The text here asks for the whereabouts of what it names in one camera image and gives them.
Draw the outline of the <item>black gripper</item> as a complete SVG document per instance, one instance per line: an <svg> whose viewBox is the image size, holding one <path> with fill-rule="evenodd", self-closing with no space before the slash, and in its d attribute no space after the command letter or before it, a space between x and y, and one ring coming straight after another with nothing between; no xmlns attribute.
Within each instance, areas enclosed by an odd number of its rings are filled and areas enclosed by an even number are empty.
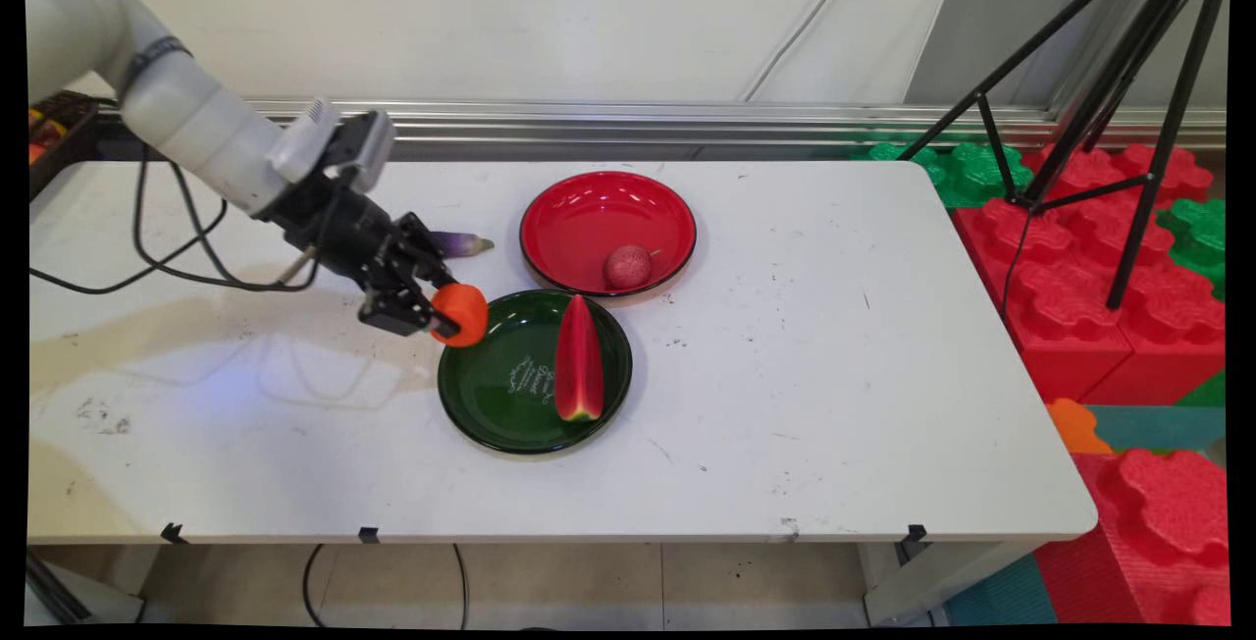
<svg viewBox="0 0 1256 640"><path fill-rule="evenodd" d="M359 323L403 338L461 335L462 328L427 299L420 282L458 284L445 267L435 233L413 212L391 215L371 197L322 172L288 188L259 220L283 228L296 248L318 247L320 269L363 290Z"/></svg>

